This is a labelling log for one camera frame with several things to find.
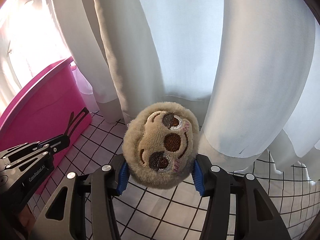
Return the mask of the white black grid cloth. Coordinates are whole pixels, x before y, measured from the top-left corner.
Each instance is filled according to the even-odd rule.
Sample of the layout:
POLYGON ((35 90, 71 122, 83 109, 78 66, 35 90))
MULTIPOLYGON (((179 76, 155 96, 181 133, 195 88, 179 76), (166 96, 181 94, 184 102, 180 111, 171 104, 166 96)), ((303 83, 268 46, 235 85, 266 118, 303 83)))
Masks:
MULTIPOLYGON (((29 200, 38 216, 58 184, 69 172, 79 175, 95 171, 121 152, 126 125, 119 119, 108 123, 99 112, 58 165, 41 194, 29 200)), ((306 232, 319 212, 319 182, 312 181, 306 167, 295 163, 286 171, 276 170, 271 154, 263 153, 246 172, 259 180, 279 211, 292 239, 306 232)), ((187 178, 177 187, 156 190, 130 180, 124 193, 114 198, 122 239, 199 239, 208 198, 195 190, 187 178)))

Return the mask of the beige plush sloth keychain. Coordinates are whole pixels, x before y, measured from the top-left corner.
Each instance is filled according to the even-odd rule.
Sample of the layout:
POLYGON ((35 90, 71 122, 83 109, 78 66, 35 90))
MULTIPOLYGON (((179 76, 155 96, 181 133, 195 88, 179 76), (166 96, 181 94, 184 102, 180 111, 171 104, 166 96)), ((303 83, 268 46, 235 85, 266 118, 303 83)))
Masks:
POLYGON ((123 155, 137 183, 166 190, 191 174, 199 139, 199 123, 191 110, 175 102, 158 102, 130 122, 123 155))

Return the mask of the dark brown snap hair clip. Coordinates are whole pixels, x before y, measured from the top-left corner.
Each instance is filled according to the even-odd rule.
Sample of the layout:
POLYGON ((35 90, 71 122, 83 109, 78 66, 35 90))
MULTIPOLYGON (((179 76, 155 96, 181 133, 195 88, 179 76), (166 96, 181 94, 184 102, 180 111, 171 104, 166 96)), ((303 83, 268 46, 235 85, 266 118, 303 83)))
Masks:
POLYGON ((64 135, 71 138, 73 132, 88 114, 89 110, 86 107, 84 107, 77 115, 75 115, 74 112, 71 112, 64 135))

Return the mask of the sheer white inner curtain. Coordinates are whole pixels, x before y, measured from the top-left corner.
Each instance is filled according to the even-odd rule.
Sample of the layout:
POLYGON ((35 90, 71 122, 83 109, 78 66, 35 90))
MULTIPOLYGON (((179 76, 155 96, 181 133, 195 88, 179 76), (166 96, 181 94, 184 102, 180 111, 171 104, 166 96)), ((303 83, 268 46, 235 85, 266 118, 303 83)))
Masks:
POLYGON ((1 112, 44 68, 71 56, 47 0, 1 7, 1 112))

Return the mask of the pink plastic storage bin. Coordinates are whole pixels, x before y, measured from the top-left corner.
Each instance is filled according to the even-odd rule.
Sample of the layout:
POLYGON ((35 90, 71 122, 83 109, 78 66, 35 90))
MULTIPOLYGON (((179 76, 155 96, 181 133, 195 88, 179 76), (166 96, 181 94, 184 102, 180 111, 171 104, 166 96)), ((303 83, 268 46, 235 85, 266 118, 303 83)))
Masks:
POLYGON ((57 61, 32 78, 1 115, 1 150, 26 142, 45 141, 67 130, 74 114, 71 143, 92 121, 71 70, 71 57, 57 61))

